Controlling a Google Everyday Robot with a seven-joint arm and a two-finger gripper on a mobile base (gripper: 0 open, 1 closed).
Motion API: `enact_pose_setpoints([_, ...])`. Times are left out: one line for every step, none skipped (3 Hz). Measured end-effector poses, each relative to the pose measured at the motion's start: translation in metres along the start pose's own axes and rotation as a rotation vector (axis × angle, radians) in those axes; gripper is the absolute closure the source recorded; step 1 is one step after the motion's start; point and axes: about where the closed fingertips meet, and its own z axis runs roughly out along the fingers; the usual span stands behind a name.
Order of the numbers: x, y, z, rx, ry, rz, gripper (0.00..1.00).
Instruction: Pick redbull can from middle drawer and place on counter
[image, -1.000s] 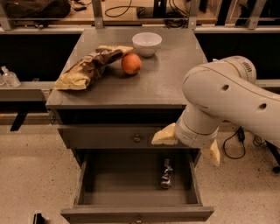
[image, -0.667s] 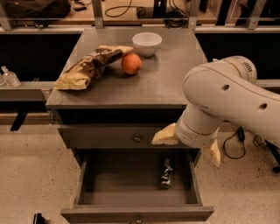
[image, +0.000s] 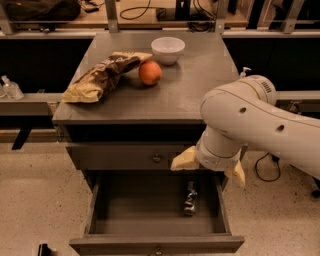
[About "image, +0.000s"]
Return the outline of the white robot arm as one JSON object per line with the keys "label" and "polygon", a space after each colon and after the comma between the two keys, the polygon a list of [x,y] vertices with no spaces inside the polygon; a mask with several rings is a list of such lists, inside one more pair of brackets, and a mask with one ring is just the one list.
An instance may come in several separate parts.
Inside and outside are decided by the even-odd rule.
{"label": "white robot arm", "polygon": [[196,145],[176,156],[173,171],[203,166],[245,184],[242,147],[253,145],[320,178],[320,120],[275,106],[267,78],[252,75],[218,86],[204,96],[200,114],[206,129]]}

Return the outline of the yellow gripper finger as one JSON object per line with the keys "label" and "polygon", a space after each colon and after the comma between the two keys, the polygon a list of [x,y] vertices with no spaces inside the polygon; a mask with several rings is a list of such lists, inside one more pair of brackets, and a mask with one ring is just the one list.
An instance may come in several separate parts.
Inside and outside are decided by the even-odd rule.
{"label": "yellow gripper finger", "polygon": [[196,147],[191,146],[181,154],[173,158],[170,169],[172,171],[196,170],[199,168],[199,162],[196,158]]}
{"label": "yellow gripper finger", "polygon": [[225,175],[236,182],[240,187],[244,187],[246,184],[246,177],[240,160],[237,161],[232,169],[227,170]]}

